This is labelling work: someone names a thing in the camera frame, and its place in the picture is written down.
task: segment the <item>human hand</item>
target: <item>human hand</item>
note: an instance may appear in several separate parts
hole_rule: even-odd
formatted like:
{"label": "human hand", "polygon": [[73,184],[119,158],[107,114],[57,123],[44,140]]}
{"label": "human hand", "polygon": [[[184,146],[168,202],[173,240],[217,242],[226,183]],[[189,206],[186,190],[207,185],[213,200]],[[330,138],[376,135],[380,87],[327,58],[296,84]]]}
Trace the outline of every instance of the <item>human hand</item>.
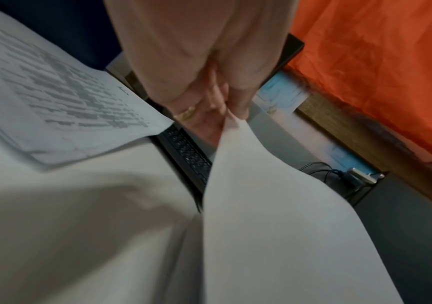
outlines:
{"label": "human hand", "polygon": [[217,145],[226,107],[249,115],[275,66],[297,0],[105,0],[131,66],[157,103]]}

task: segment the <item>gold ring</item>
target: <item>gold ring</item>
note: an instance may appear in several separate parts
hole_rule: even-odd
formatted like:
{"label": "gold ring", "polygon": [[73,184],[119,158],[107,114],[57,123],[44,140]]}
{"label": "gold ring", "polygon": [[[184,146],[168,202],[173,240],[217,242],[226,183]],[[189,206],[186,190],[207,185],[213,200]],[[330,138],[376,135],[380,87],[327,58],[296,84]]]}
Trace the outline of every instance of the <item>gold ring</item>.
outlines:
{"label": "gold ring", "polygon": [[173,115],[174,119],[176,119],[179,122],[183,122],[188,120],[189,118],[191,118],[191,116],[195,113],[196,111],[196,107],[195,106],[190,106],[186,111],[177,114],[177,115]]}

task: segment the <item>wooden surface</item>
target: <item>wooden surface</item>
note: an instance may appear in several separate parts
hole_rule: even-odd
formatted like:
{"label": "wooden surface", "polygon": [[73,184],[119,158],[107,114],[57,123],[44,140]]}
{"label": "wooden surface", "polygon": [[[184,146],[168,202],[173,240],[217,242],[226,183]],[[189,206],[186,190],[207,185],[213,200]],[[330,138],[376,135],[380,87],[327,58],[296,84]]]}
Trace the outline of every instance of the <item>wooden surface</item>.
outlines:
{"label": "wooden surface", "polygon": [[313,94],[296,112],[381,172],[390,171],[432,200],[432,171],[369,130],[320,94]]}

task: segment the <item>wooden plank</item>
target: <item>wooden plank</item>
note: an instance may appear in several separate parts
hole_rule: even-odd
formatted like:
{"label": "wooden plank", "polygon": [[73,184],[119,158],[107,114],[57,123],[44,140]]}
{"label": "wooden plank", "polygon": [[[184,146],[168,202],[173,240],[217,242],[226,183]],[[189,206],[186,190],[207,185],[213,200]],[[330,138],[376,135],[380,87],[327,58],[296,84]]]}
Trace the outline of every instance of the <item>wooden plank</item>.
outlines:
{"label": "wooden plank", "polygon": [[390,171],[432,200],[432,171],[385,141],[320,94],[296,111],[381,172]]}

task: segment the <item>orange cloth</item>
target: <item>orange cloth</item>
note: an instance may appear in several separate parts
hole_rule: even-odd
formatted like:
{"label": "orange cloth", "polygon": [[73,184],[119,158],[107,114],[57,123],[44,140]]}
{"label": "orange cloth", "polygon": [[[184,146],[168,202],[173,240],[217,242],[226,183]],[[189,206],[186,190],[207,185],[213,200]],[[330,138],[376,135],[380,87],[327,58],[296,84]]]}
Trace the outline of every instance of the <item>orange cloth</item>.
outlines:
{"label": "orange cloth", "polygon": [[289,66],[432,154],[432,0],[301,0]]}

